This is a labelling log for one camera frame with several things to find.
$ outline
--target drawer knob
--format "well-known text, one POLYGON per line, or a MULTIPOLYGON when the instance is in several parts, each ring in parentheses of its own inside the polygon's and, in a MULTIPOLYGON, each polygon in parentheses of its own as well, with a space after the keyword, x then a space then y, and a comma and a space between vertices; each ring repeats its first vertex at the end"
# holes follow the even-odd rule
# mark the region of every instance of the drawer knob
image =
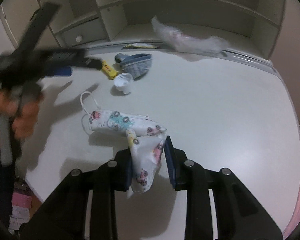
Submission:
POLYGON ((76 42, 81 42, 83 40, 83 37, 81 35, 78 35, 76 38, 75 38, 76 42))

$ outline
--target gray handle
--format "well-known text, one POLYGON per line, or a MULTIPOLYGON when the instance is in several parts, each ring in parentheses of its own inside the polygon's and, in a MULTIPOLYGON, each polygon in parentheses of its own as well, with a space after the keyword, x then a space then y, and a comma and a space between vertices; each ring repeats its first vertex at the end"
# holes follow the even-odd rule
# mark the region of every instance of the gray handle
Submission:
MULTIPOLYGON (((21 114, 25 104, 36 101, 41 93, 41 87, 35 82, 28 82, 23 85, 18 112, 21 114)), ((21 154, 20 142, 18 142, 11 131, 10 117, 0 113, 0 161, 2 166, 10 166, 13 158, 21 154)))

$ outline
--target black sleeve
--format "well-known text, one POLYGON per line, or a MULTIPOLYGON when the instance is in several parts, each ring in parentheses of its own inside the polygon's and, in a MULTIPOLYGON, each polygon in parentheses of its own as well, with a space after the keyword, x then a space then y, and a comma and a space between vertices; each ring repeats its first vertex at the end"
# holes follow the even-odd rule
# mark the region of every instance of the black sleeve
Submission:
POLYGON ((14 171, 15 162, 8 167, 2 167, 0 163, 0 219, 6 228, 9 226, 9 217, 12 212, 14 171))

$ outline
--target ear loop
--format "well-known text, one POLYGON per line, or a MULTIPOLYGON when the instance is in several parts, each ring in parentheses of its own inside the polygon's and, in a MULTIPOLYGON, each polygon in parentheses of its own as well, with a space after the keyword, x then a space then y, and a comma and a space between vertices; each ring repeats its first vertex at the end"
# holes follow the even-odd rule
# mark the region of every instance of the ear loop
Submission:
POLYGON ((98 109, 98 110, 101 110, 101 107, 99 106, 99 104, 97 103, 97 101, 95 100, 95 98, 92 96, 91 92, 85 91, 85 92, 83 92, 83 93, 80 95, 80 103, 81 103, 82 109, 83 109, 87 114, 90 115, 91 113, 89 113, 89 112, 87 111, 87 109, 84 107, 84 104, 83 104, 83 102, 82 102, 82 96, 83 96, 84 94, 89 94, 89 95, 92 97, 94 103, 96 104, 97 109, 98 109))

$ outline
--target face mask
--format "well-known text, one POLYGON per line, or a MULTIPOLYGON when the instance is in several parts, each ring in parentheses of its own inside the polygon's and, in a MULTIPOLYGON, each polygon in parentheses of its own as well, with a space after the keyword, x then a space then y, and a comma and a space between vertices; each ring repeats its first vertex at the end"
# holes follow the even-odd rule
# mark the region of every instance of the face mask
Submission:
POLYGON ((119 111, 103 110, 96 104, 96 110, 89 113, 82 102, 82 109, 90 115, 89 130, 127 136, 131 152, 134 177, 132 190, 143 193, 150 189, 155 172, 160 166, 161 155, 166 139, 166 129, 159 123, 144 115, 125 114, 119 111))

